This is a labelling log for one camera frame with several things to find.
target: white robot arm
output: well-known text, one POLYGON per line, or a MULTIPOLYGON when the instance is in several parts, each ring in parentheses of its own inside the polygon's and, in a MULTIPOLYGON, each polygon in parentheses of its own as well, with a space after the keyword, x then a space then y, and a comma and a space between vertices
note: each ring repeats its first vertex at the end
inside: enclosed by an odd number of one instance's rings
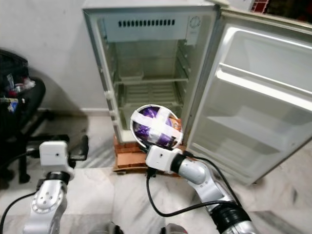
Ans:
MULTIPOLYGON (((197 192, 201 202, 227 201, 235 203, 227 190, 214 179, 206 164, 186 157, 189 152, 168 150, 153 145, 147 151, 146 164, 150 168, 168 173, 175 172, 185 178, 197 192)), ((221 234, 257 234, 251 219, 240 206, 214 204, 206 206, 221 234)))
POLYGON ((60 219, 67 207, 67 184, 75 175, 75 161, 85 160, 88 150, 87 136, 82 138, 77 156, 68 155, 65 141, 47 141, 40 145, 40 162, 46 179, 32 200, 23 234, 59 233, 60 219))

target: chair leg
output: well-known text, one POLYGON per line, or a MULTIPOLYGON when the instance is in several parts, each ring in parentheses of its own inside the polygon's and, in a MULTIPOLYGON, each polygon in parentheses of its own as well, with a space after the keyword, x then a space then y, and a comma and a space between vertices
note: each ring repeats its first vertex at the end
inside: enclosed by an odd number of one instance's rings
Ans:
POLYGON ((69 142, 68 135, 42 135, 42 136, 32 136, 29 138, 28 142, 30 141, 48 141, 48 140, 64 140, 69 142))
POLYGON ((7 168, 4 168, 0 171, 0 178, 10 181, 14 178, 14 172, 7 168))
POLYGON ((29 138, 34 131, 42 124, 42 122, 46 119, 52 119, 53 118, 53 113, 51 113, 50 111, 45 111, 43 112, 39 118, 36 120, 36 122, 34 122, 30 128, 28 129, 28 131, 25 133, 25 137, 29 138))
POLYGON ((30 176, 27 174, 27 158, 26 156, 19 159, 19 183, 24 184, 30 180, 30 176))

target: refrigerator hinge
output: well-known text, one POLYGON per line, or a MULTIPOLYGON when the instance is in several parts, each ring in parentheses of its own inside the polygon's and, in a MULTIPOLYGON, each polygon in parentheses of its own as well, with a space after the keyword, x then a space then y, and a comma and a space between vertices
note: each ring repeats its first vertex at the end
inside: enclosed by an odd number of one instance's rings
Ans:
POLYGON ((102 74, 103 73, 103 69, 101 67, 98 67, 98 72, 100 72, 102 74))
POLYGON ((104 95, 107 100, 111 100, 114 97, 114 92, 113 91, 104 91, 104 95))
POLYGON ((110 116, 114 116, 114 117, 117 116, 116 111, 109 111, 109 115, 110 115, 110 116))
POLYGON ((215 5, 214 6, 216 9, 216 19, 219 20, 222 16, 222 7, 220 7, 219 5, 215 5))
POLYGON ((118 126, 119 118, 116 118, 115 120, 113 120, 112 123, 114 126, 118 126))

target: refrigerator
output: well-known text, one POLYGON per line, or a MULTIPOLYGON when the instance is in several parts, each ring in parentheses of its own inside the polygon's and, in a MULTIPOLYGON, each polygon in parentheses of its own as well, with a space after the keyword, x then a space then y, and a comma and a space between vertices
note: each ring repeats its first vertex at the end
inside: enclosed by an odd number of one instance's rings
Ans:
POLYGON ((250 185, 312 137, 312 27, 224 1, 87 0, 119 142, 144 104, 182 119, 187 150, 250 185))

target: refrigerator door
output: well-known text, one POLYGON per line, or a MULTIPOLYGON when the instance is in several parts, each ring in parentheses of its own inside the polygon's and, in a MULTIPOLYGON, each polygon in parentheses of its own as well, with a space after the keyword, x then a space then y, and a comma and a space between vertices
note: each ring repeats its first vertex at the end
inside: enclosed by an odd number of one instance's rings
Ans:
POLYGON ((312 137, 312 28, 225 9, 215 31, 187 148, 250 185, 312 137))

